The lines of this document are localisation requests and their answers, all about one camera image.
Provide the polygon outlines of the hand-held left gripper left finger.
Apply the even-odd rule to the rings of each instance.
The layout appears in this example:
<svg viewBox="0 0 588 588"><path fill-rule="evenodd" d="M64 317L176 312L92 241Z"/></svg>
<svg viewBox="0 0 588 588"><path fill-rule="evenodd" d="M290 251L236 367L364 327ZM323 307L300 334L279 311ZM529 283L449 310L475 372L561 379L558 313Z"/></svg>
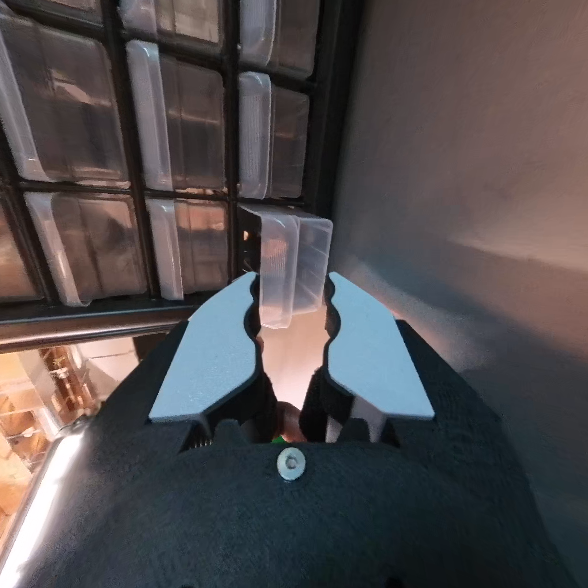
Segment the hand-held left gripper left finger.
<svg viewBox="0 0 588 588"><path fill-rule="evenodd" d="M258 341L258 296L259 275L248 272L187 320L151 407L151 423L195 423L212 439L220 422L235 420L254 442L272 441L277 399Z"/></svg>

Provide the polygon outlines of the clear plastic drawer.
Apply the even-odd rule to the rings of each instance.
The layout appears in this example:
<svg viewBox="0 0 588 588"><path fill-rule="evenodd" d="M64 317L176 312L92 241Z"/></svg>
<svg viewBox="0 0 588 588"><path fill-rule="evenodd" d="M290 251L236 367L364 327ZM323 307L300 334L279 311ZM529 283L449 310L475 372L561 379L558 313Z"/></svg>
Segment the clear plastic drawer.
<svg viewBox="0 0 588 588"><path fill-rule="evenodd" d="M241 203L239 268L259 276L261 326L283 329L323 302L331 220L298 208Z"/></svg>

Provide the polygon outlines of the person's left hand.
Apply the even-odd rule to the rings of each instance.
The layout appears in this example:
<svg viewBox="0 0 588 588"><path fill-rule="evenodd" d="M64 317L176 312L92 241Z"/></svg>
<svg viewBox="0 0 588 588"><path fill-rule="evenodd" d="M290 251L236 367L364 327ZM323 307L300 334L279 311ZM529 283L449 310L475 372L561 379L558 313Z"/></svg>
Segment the person's left hand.
<svg viewBox="0 0 588 588"><path fill-rule="evenodd" d="M299 425L300 410L296 406L286 401L279 401L276 416L278 437L282 437L287 443L306 441Z"/></svg>

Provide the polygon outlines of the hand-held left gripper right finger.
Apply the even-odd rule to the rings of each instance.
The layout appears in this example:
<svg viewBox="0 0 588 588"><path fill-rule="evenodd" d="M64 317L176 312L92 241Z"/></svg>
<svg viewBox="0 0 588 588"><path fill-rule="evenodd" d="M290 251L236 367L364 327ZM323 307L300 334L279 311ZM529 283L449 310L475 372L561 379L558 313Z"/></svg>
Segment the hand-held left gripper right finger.
<svg viewBox="0 0 588 588"><path fill-rule="evenodd" d="M372 443L393 422L431 423L435 411L393 313L337 272L325 283L329 340L323 358L326 440L349 420L366 425Z"/></svg>

